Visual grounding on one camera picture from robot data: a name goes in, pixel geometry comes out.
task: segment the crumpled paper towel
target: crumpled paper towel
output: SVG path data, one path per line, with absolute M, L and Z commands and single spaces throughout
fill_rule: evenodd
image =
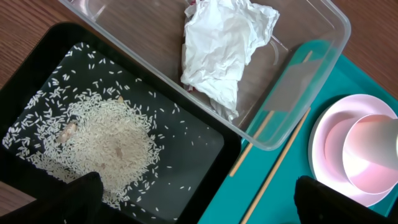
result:
M 193 17 L 185 24 L 181 82 L 209 96 L 232 121 L 244 66 L 269 42 L 279 13 L 249 0 L 197 0 L 185 14 Z

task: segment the table surface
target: table surface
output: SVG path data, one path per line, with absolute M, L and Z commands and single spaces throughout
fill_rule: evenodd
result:
M 352 34 L 344 54 L 398 98 L 398 1 L 334 0 Z M 0 1 L 0 88 L 52 25 L 84 22 L 57 0 Z M 0 183 L 0 215 L 33 199 Z

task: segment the uncooked rice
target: uncooked rice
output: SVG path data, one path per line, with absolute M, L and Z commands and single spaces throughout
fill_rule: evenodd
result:
M 120 209 L 120 202 L 129 200 L 129 184 L 136 185 L 142 180 L 147 166 L 159 160 L 162 148 L 156 147 L 155 135 L 147 134 L 152 126 L 148 117 L 126 102 L 103 100 L 98 93 L 79 97 L 81 101 L 69 104 L 63 115 L 52 116 L 51 109 L 44 111 L 47 119 L 40 121 L 35 133 L 42 140 L 43 153 L 29 155 L 25 146 L 30 138 L 26 137 L 17 156 L 66 183 L 98 172 L 105 189 L 103 202 Z M 66 142 L 60 143 L 56 140 L 67 124 L 66 119 L 76 122 L 78 128 Z

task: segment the wooden chopstick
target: wooden chopstick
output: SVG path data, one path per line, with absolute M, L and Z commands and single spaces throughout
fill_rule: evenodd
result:
M 290 137 L 289 141 L 287 142 L 286 146 L 284 147 L 284 149 L 282 150 L 278 160 L 276 161 L 275 165 L 273 166 L 271 172 L 269 173 L 266 181 L 263 183 L 259 193 L 256 195 L 256 198 L 254 198 L 253 203 L 250 205 L 249 210 L 246 212 L 246 214 L 244 215 L 242 221 L 240 224 L 246 224 L 251 216 L 251 214 L 253 213 L 254 209 L 256 208 L 257 204 L 259 203 L 262 195 L 264 194 L 264 192 L 266 191 L 269 183 L 271 182 L 272 178 L 274 177 L 276 171 L 278 170 L 280 164 L 282 163 L 282 161 L 284 160 L 287 152 L 289 151 L 290 147 L 292 146 L 294 139 L 297 137 L 301 127 L 303 126 L 303 123 L 305 121 L 305 119 L 307 118 L 309 112 L 310 112 L 311 108 L 309 108 L 307 110 L 307 112 L 305 112 L 303 118 L 301 119 L 301 121 L 298 123 L 297 127 L 294 129 L 294 132 L 292 134 L 292 137 Z
M 307 54 L 307 56 L 305 56 L 304 60 L 302 63 L 307 62 L 310 57 L 312 55 L 312 50 Z M 257 129 L 256 133 L 254 133 L 253 138 L 257 139 L 258 136 L 261 134 L 262 130 L 266 127 L 267 123 L 269 122 L 269 120 L 271 119 L 272 115 L 274 115 L 275 111 L 270 111 L 266 118 L 263 120 L 263 122 L 261 123 L 260 127 Z M 231 172 L 229 173 L 230 177 L 233 177 L 236 173 L 236 171 L 238 171 L 239 167 L 241 166 L 243 160 L 246 158 L 246 156 L 249 154 L 251 148 L 253 147 L 252 143 L 249 143 L 246 148 L 244 149 L 243 153 L 241 154 L 241 156 L 239 157 L 238 161 L 236 161 L 234 167 L 232 168 Z

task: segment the white plate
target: white plate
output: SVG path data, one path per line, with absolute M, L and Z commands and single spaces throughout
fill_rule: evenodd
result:
M 319 182 L 369 207 L 382 200 L 391 190 L 377 195 L 366 194 L 330 170 L 325 159 L 325 141 L 332 127 L 345 119 L 367 114 L 384 114 L 397 118 L 395 112 L 385 102 L 374 96 L 364 94 L 347 96 L 331 105 L 318 118 L 308 144 L 308 160 L 312 174 Z

